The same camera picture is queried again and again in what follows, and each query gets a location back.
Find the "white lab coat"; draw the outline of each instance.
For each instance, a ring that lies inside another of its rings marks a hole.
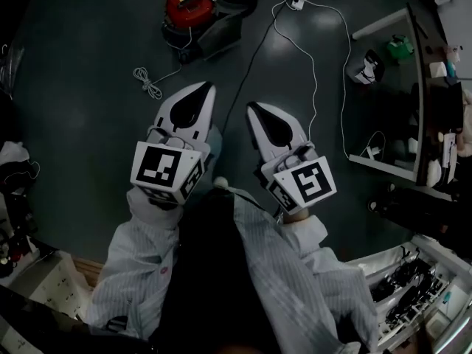
[[[464,101],[464,149],[458,150],[457,155],[460,157],[472,156],[472,93],[467,89],[462,91]]]
[[[377,316],[364,273],[339,262],[331,249],[320,248],[327,236],[323,223],[310,216],[280,226],[242,198],[250,197],[246,192],[229,190],[235,193],[233,218],[251,280],[281,351],[357,353],[359,343],[344,345],[338,340],[336,323],[345,316],[369,350],[376,351]],[[137,188],[128,192],[128,202],[132,218],[117,228],[111,241],[86,322],[104,327],[114,317],[127,316],[124,333],[147,339],[159,326],[183,209],[163,211]]]

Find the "floor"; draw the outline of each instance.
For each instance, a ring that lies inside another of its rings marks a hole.
[[[417,0],[311,0],[340,9],[350,32]],[[38,238],[78,257],[103,262],[116,227],[129,219],[125,192],[136,141],[145,138],[159,102],[141,90],[132,71],[145,66],[153,80],[178,63],[160,33],[165,0],[32,0],[17,43],[25,47],[15,86],[24,142],[41,174],[29,194]],[[202,80],[217,87],[213,114],[221,128],[252,53],[278,0],[260,0],[243,22],[243,40],[207,62],[196,61],[159,87],[164,96]],[[393,178],[344,157],[339,115],[341,68],[347,54],[344,25],[335,12],[284,10],[279,28],[315,60],[319,90],[312,139],[326,156],[338,192],[312,208],[329,235],[323,242],[342,260],[381,251],[410,232],[368,213],[366,202]],[[266,209],[276,204],[252,175],[258,155],[244,120],[249,101],[284,108],[308,127],[313,110],[310,61],[273,30],[232,112],[216,175],[248,190]],[[366,132],[361,101],[347,81],[346,148],[361,152]]]

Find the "green object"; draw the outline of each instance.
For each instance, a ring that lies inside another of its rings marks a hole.
[[[393,35],[386,48],[396,60],[407,59],[414,54],[414,47],[405,35]]]

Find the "wire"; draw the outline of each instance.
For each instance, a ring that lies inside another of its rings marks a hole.
[[[371,83],[375,81],[375,75],[374,76],[367,76],[364,71],[361,71],[362,76],[364,76],[367,81],[370,81]]]
[[[279,15],[280,12],[282,12],[283,7],[284,6],[282,6],[279,9],[277,14],[275,15],[276,17]],[[274,20],[272,20],[271,23],[267,26],[267,29],[265,30],[263,38],[260,40],[259,44],[257,45],[257,48],[255,49],[254,53],[252,54],[251,60],[249,61],[249,65],[248,65],[248,68],[246,70],[246,74],[244,75],[243,79],[241,80],[241,82],[239,84],[239,87],[237,88],[235,98],[233,98],[231,106],[229,107],[228,114],[226,115],[226,119],[225,119],[224,124],[223,124],[223,130],[221,130],[221,136],[224,136],[224,133],[226,131],[226,126],[228,125],[229,117],[231,116],[231,112],[232,112],[233,108],[236,105],[237,98],[239,97],[239,95],[241,93],[241,89],[243,88],[243,85],[244,85],[244,83],[246,82],[246,79],[249,76],[249,72],[251,71],[251,67],[252,67],[252,64],[254,62],[254,59],[256,58],[257,53],[259,52],[259,50],[262,47],[264,41],[266,40],[267,34],[268,34],[269,30],[271,29],[273,23],[274,23]]]
[[[14,176],[15,174],[27,174],[27,173],[28,173],[28,176],[29,176],[32,180],[36,179],[36,178],[39,176],[39,173],[40,173],[40,171],[41,171],[41,166],[39,165],[38,162],[30,162],[30,161],[28,160],[28,163],[29,163],[29,165],[34,165],[34,164],[36,164],[36,165],[38,166],[38,172],[36,173],[36,175],[35,175],[34,177],[31,176],[31,173],[30,173],[28,170],[27,170],[26,172],[16,172],[16,173],[12,173],[12,174],[10,174],[9,176],[7,176],[7,177],[5,178],[5,180],[3,180],[3,183],[4,183],[4,184],[7,184],[7,179],[9,179],[11,176]]]
[[[350,36],[349,36],[349,30],[347,29],[347,23],[346,23],[346,20],[344,18],[344,16],[342,15],[342,13],[337,10],[336,8],[334,7],[330,7],[328,5],[323,5],[323,4],[316,4],[316,3],[313,3],[312,1],[309,1],[309,0],[305,0],[306,3],[310,4],[310,5],[313,5],[314,7],[319,7],[319,8],[326,8],[326,9],[331,9],[331,10],[334,10],[335,12],[337,12],[339,14],[339,16],[341,17],[343,23],[344,23],[344,28],[346,29],[346,35],[347,35],[347,44],[349,46],[349,52],[347,53],[347,57],[346,57],[346,61],[344,62],[344,65],[342,67],[342,84],[343,84],[343,91],[344,91],[344,94],[343,94],[343,101],[342,101],[342,109],[341,109],[341,133],[342,133],[342,138],[343,138],[343,151],[344,151],[344,155],[349,158],[349,156],[347,155],[347,152],[346,152],[346,149],[345,149],[345,144],[344,144],[344,127],[343,127],[343,122],[342,122],[342,114],[344,113],[344,105],[346,103],[346,80],[345,80],[345,69],[346,69],[346,65],[347,65],[347,62],[349,60],[349,57],[351,55],[351,43],[350,43]],[[277,7],[278,5],[281,5],[281,4],[286,4],[291,10],[296,10],[296,8],[293,8],[291,5],[288,4],[287,0],[283,0],[282,2],[280,2],[279,4],[275,4],[273,7],[272,7],[272,17],[274,17],[274,29],[277,31],[277,33],[279,33],[282,37],[288,39],[300,52],[302,52],[303,54],[307,55],[310,60],[311,60],[311,66],[312,66],[312,70],[313,70],[313,80],[315,82],[315,89],[313,91],[313,96],[311,97],[311,102],[312,102],[312,106],[313,106],[313,117],[311,118],[311,121],[310,121],[310,124],[308,125],[308,140],[311,141],[311,126],[313,125],[313,122],[316,118],[316,115],[317,115],[317,111],[316,111],[316,104],[315,104],[315,96],[316,96],[316,92],[318,90],[318,80],[316,79],[316,72],[315,72],[315,61],[313,59],[313,57],[308,53],[306,52],[304,49],[302,49],[298,44],[296,44],[294,42],[294,40],[292,40],[290,37],[288,37],[287,35],[285,34],[282,34],[278,28],[277,28],[277,20],[274,16],[274,8]]]
[[[385,150],[385,144],[386,144],[386,138],[385,138],[385,135],[382,131],[376,131],[372,134],[372,136],[370,137],[369,141],[367,142],[367,145],[366,147],[364,148],[364,150],[361,152],[361,154],[359,156],[362,156],[364,155],[364,152],[366,151],[367,147],[369,147],[369,144],[370,142],[372,141],[372,139],[374,139],[374,136],[377,134],[377,133],[381,133],[382,136],[383,136],[383,147],[382,147],[382,157],[381,157],[381,161],[384,160],[384,150]]]
[[[308,52],[306,52],[304,49],[302,49],[302,47],[300,47],[298,44],[296,44],[295,41],[294,41],[292,38],[290,38],[289,36],[287,36],[287,35],[285,35],[285,34],[283,34],[283,33],[281,33],[281,32],[279,31],[279,28],[277,27],[277,19],[276,19],[275,14],[274,14],[274,9],[275,9],[276,7],[278,7],[279,5],[281,5],[281,4],[286,4],[290,10],[297,10],[296,8],[292,7],[292,6],[287,2],[287,0],[282,0],[280,3],[275,4],[275,5],[272,7],[272,10],[271,10],[271,12],[272,12],[272,17],[274,18],[274,29],[275,29],[275,31],[276,31],[277,33],[279,33],[279,35],[281,35],[281,36],[284,37],[285,39],[289,40],[300,52],[302,52],[303,54],[307,55],[307,56],[310,58],[310,60],[311,60],[311,69],[312,69],[312,71],[313,71],[313,80],[314,80],[314,82],[315,82],[315,89],[314,89],[313,95],[312,95],[312,97],[311,97],[311,102],[312,102],[312,106],[313,106],[314,115],[313,115],[313,118],[311,119],[310,124],[309,124],[309,126],[308,126],[308,140],[311,141],[311,126],[312,126],[313,121],[315,120],[316,115],[317,115],[316,106],[315,106],[315,95],[316,95],[316,91],[318,90],[318,80],[316,79],[316,73],[315,73],[315,60],[313,59],[313,57],[312,57]]]
[[[190,35],[190,40],[184,47],[177,47],[174,45],[171,45],[169,42],[166,42],[166,44],[173,49],[177,50],[183,50],[187,48],[191,43],[192,43],[192,28],[189,27],[189,35]],[[178,74],[182,70],[182,64],[180,64],[179,68],[177,71],[171,72],[169,74],[166,74],[164,77],[161,77],[159,80],[151,82],[151,80],[148,77],[148,71],[145,67],[138,67],[135,68],[133,71],[133,76],[142,81],[142,90],[147,91],[148,94],[151,96],[151,98],[155,100],[160,100],[163,96],[161,89],[159,89],[156,84],[159,81],[163,81],[163,79],[167,79],[169,76],[172,76],[173,74]]]
[[[344,62],[343,66],[342,66],[342,88],[343,88],[343,93],[344,94],[343,94],[343,97],[342,97],[342,107],[341,107],[341,135],[342,135],[342,150],[344,151],[344,155],[346,156],[346,159],[349,160],[349,156],[347,155],[347,152],[346,152],[346,144],[345,144],[346,141],[344,139],[344,125],[343,125],[343,121],[342,121],[342,116],[344,114],[344,107],[346,105],[346,65],[347,65],[347,62],[349,61],[349,58],[351,56],[351,40],[350,40],[349,30],[347,29],[346,19],[342,15],[341,11],[337,10],[334,7],[330,7],[329,5],[315,4],[315,3],[313,3],[309,0],[305,0],[305,2],[313,5],[314,7],[334,10],[341,17],[341,19],[344,23],[344,28],[346,29],[347,45],[349,46],[349,52],[347,53],[346,61]]]
[[[166,44],[168,46],[172,47],[173,49],[183,50],[183,49],[187,48],[187,46],[192,43],[192,28],[191,27],[189,27],[189,35],[190,35],[190,41],[188,41],[188,43],[184,47],[177,47],[177,46],[174,46],[174,45],[170,44],[169,42],[166,42]]]

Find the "hand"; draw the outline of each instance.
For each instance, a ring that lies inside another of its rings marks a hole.
[[[296,212],[293,215],[285,214],[283,215],[283,223],[290,224],[295,223],[297,221],[304,221],[310,216],[310,212],[308,209],[301,209],[300,211]]]

